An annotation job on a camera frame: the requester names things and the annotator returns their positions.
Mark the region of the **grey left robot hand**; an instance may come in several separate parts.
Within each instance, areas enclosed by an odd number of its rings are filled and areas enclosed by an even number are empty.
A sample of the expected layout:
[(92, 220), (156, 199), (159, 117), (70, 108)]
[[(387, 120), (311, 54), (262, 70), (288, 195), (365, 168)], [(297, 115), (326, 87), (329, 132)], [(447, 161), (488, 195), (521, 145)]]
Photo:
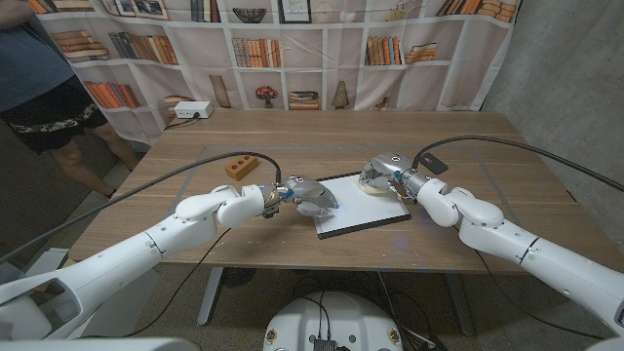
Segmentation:
[(304, 216), (328, 217), (338, 208), (333, 193), (321, 182), (304, 175), (292, 175), (281, 183), (261, 186), (264, 197), (262, 216), (270, 218), (282, 203), (292, 203)]

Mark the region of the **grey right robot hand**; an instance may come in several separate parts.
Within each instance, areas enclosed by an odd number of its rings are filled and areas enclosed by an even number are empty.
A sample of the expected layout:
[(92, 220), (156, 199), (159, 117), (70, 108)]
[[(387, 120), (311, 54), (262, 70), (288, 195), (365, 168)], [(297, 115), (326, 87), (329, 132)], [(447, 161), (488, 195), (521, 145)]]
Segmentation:
[(372, 157), (363, 167), (356, 181), (358, 187), (371, 195), (394, 192), (402, 198), (416, 201), (420, 188), (430, 179), (396, 153)]

